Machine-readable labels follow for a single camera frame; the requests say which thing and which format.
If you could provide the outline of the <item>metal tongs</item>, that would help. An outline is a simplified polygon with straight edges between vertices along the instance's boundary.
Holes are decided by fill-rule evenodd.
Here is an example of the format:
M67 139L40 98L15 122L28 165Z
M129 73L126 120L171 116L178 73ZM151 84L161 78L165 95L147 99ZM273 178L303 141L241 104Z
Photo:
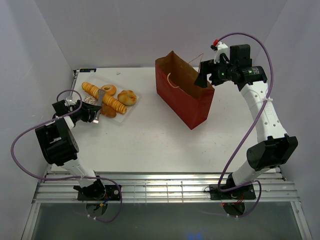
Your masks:
M101 88L98 89L98 99L97 99L97 106L98 107L102 107L103 98L104 98L105 94L106 94L105 90L103 90ZM101 109L99 109L97 111L97 113L95 114L95 117L94 117L94 119L92 121L94 124L98 124L99 123L100 113L101 113Z

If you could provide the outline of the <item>long ridged bread loaf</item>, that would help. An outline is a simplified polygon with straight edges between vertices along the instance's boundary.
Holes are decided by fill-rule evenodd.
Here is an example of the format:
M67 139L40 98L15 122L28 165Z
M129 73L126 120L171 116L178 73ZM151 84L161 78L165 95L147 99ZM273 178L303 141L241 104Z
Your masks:
M89 82L83 82L81 84L81 87L89 95L93 96L96 99L99 98L98 89L100 88L97 87L96 85L93 85ZM127 112L127 107L124 104L122 104L120 101L115 99L114 96L105 94L102 102L120 114L125 114Z

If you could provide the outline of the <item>ring donut bread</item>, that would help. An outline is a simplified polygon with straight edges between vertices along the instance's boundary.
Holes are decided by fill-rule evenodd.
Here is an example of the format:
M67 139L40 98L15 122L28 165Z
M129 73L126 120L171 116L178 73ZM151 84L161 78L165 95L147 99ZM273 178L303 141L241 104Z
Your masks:
M106 84L101 87L105 91L106 95L114 96L117 92L117 88L112 84Z

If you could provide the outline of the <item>red paper bag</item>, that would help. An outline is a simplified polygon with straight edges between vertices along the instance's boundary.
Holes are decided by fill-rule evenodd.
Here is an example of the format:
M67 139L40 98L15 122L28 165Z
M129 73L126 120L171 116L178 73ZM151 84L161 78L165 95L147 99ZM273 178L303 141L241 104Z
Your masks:
M214 97L212 86L195 85L198 72L174 51L155 60L157 94L189 127L207 120Z

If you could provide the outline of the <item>twisted golden bread roll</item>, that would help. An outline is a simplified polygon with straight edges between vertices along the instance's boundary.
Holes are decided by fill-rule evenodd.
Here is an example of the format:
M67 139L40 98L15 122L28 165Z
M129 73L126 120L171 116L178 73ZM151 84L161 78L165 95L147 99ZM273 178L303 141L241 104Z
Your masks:
M122 90L117 99L125 106L132 106L137 102L137 96L132 90Z

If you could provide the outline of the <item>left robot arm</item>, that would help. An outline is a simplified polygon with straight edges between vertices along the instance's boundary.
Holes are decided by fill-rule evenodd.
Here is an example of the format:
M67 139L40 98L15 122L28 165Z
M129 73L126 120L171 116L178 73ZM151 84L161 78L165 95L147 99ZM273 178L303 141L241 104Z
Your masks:
M72 176L79 176L79 185L75 190L90 199L103 199L106 187L100 179L96 179L97 175L92 169L81 164L77 156L79 147L71 132L78 121L91 123L102 107L81 100L77 100L74 105L61 100L52 106L58 119L35 129L45 160L51 165L64 168Z

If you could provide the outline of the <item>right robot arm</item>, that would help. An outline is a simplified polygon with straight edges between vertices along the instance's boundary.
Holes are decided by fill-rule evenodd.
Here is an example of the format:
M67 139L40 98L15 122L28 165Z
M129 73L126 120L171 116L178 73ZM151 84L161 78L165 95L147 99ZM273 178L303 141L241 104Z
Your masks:
M248 44L228 47L222 42L211 45L214 58L202 61L194 84L205 88L208 84L221 85L233 82L250 110L257 144L246 151L246 161L232 172L226 184L217 189L237 199L244 193L244 186L252 184L262 173L285 164L298 146L296 136L289 136L282 126L272 99L271 84L261 66L253 66Z

